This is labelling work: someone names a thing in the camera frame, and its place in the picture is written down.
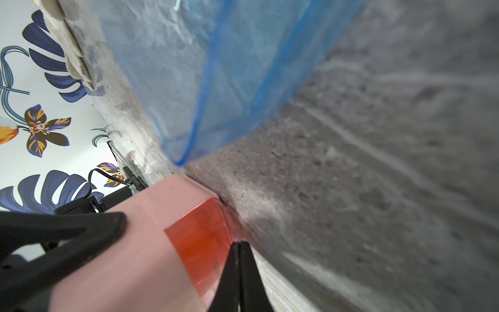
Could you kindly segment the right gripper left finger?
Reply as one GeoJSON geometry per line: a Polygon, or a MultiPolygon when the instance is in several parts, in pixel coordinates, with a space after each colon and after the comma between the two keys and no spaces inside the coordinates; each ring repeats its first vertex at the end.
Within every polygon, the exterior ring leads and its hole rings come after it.
{"type": "Polygon", "coordinates": [[[43,256],[1,269],[1,307],[19,308],[106,251],[123,235],[125,213],[1,212],[1,262],[19,248],[57,243],[43,256]]]}

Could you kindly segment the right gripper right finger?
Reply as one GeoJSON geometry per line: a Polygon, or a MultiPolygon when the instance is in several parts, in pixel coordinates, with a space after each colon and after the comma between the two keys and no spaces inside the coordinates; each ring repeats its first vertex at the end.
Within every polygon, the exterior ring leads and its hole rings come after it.
{"type": "Polygon", "coordinates": [[[267,297],[252,248],[235,242],[229,250],[208,312],[274,312],[267,297]]]}

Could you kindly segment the pink transparent tray front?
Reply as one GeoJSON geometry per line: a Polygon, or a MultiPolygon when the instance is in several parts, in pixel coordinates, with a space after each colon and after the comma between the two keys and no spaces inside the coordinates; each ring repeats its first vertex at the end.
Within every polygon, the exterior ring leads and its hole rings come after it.
{"type": "Polygon", "coordinates": [[[205,308],[217,291],[232,238],[219,199],[204,201],[165,229],[205,308]]]}

